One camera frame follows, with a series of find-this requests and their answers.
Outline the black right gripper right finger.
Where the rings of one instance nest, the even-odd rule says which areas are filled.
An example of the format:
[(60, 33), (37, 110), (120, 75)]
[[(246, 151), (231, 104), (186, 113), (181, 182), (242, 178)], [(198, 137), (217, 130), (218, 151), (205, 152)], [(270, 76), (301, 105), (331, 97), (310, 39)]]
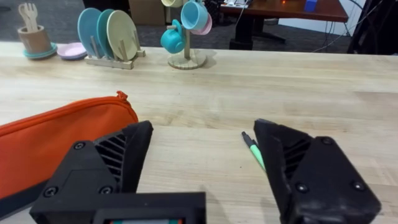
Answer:
[(381, 211), (333, 138), (264, 119), (254, 132), (281, 223), (371, 223)]

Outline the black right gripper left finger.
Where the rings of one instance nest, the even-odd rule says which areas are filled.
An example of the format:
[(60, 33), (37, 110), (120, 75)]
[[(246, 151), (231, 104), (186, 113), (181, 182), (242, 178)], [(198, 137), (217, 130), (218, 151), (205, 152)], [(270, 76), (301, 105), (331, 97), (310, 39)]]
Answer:
[(101, 209), (136, 207), (137, 186), (149, 148), (150, 121), (130, 124), (67, 152), (35, 201), (36, 223), (93, 223)]

